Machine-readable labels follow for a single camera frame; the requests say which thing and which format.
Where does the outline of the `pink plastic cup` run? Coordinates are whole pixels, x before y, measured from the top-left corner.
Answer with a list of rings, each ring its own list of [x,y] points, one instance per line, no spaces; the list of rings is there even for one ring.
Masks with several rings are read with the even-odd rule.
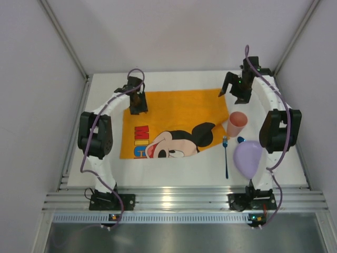
[[[247,125],[248,118],[243,112],[235,111],[230,114],[227,123],[227,134],[229,137],[236,137]]]

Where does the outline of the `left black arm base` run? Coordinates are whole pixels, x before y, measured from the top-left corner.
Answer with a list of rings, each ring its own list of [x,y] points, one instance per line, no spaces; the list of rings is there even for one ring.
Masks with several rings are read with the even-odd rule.
[[[134,194],[119,194],[119,198],[124,206],[124,211],[132,211],[135,207]],[[90,211],[121,211],[122,206],[119,198],[113,193],[94,192],[91,195]]]

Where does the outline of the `orange Mickey Mouse cloth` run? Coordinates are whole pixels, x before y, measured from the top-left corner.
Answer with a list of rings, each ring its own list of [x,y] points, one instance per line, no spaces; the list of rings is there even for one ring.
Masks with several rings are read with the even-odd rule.
[[[120,158],[190,157],[221,144],[229,112],[219,92],[147,92],[147,112],[124,111]]]

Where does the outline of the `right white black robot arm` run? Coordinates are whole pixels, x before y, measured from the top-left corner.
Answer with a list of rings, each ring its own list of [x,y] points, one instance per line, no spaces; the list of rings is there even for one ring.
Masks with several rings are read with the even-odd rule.
[[[229,140],[229,165],[245,184],[269,190],[297,142],[302,113],[285,102],[272,71],[262,68],[257,56],[246,56],[240,69],[226,74],[220,91],[230,113],[226,126],[239,131]]]

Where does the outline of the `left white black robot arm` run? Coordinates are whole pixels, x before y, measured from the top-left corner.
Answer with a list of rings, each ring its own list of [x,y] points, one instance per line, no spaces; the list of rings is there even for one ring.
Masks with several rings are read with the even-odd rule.
[[[113,147],[112,116],[126,109],[137,115],[147,112],[144,78],[128,75],[127,83],[116,89],[106,102],[80,116],[77,138],[77,146],[83,151],[80,172],[96,177],[95,190],[100,193],[116,191],[108,158]]]

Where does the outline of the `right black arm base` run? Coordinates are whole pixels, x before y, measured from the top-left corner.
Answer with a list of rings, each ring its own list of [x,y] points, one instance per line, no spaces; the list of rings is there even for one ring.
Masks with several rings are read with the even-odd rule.
[[[228,195],[230,210],[275,210],[277,208],[275,196],[272,192],[263,191],[251,197],[246,193],[233,193]]]

